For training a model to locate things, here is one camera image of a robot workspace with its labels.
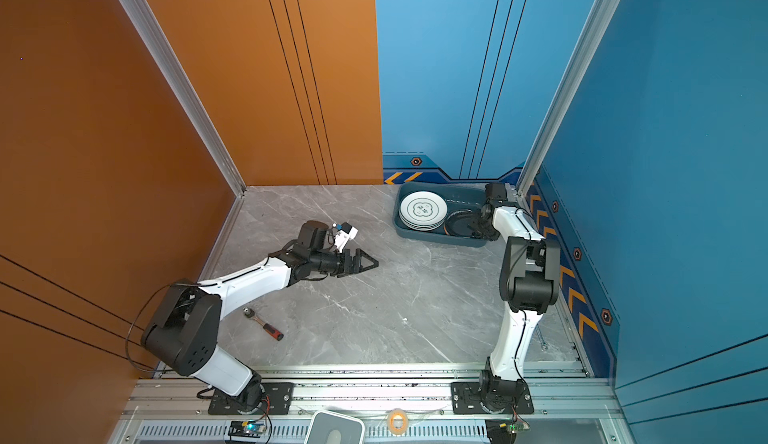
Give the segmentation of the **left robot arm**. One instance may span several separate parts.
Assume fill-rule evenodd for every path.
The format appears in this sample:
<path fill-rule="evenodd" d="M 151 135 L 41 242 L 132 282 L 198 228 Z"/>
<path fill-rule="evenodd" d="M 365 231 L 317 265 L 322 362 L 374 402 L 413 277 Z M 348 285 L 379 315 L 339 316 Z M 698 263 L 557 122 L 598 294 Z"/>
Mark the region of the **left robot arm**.
<path fill-rule="evenodd" d="M 298 237 L 255 265 L 220 278 L 168 286 L 141 336 L 144 349 L 177 374 L 195 378 L 226 395 L 238 412 L 266 400 L 262 378 L 218 344 L 220 322 L 272 292 L 303 281 L 342 278 L 379 266 L 347 243 L 357 235 L 349 223 L 305 222 Z"/>

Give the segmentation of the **black plate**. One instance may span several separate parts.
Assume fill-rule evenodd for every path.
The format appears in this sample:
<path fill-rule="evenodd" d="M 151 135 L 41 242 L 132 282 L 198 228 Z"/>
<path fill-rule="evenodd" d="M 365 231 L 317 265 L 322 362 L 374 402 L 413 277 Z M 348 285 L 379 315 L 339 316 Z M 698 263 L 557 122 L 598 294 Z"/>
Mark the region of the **black plate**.
<path fill-rule="evenodd" d="M 486 222 L 479 210 L 465 209 L 453 212 L 444 221 L 443 230 L 451 237 L 488 240 Z"/>

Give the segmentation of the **white flower pattern plate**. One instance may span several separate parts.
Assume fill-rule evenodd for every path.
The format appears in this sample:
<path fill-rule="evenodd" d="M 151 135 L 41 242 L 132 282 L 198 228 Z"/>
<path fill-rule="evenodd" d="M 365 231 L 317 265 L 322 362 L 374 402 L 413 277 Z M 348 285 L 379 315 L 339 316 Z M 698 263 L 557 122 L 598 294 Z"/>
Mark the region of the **white flower pattern plate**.
<path fill-rule="evenodd" d="M 443 225 L 448 216 L 448 206 L 438 194 L 418 191 L 403 198 L 398 216 L 407 228 L 428 232 Z"/>

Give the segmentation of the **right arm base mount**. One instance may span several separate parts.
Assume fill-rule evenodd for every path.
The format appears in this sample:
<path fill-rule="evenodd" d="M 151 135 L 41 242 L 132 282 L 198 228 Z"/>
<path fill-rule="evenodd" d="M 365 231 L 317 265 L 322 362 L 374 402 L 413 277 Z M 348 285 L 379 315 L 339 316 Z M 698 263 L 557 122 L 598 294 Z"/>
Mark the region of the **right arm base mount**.
<path fill-rule="evenodd" d="M 532 415 L 533 397 L 523 380 L 501 381 L 500 389 L 480 389 L 475 382 L 455 381 L 450 385 L 451 404 L 456 415 Z"/>

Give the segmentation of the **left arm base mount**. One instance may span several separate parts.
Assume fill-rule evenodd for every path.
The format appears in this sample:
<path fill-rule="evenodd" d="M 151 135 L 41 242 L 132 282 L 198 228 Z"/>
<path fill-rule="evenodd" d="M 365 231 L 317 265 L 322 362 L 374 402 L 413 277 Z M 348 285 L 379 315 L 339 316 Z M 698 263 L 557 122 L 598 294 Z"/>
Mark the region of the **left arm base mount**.
<path fill-rule="evenodd" d="M 292 382 L 260 382 L 246 387 L 238 396 L 229 396 L 219 389 L 214 390 L 210 400 L 210 415 L 287 415 L 294 393 Z"/>

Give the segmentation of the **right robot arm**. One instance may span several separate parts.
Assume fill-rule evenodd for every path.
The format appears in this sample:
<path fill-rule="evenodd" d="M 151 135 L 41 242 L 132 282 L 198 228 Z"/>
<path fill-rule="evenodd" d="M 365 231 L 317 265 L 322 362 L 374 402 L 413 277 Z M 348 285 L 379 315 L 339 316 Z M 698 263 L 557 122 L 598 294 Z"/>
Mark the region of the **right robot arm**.
<path fill-rule="evenodd" d="M 531 414 L 524 363 L 539 322 L 558 300 L 561 248 L 535 228 L 529 212 L 508 199 L 504 185 L 488 184 L 485 196 L 475 227 L 483 237 L 504 242 L 499 276 L 504 315 L 480 375 L 479 401 L 488 413 Z"/>

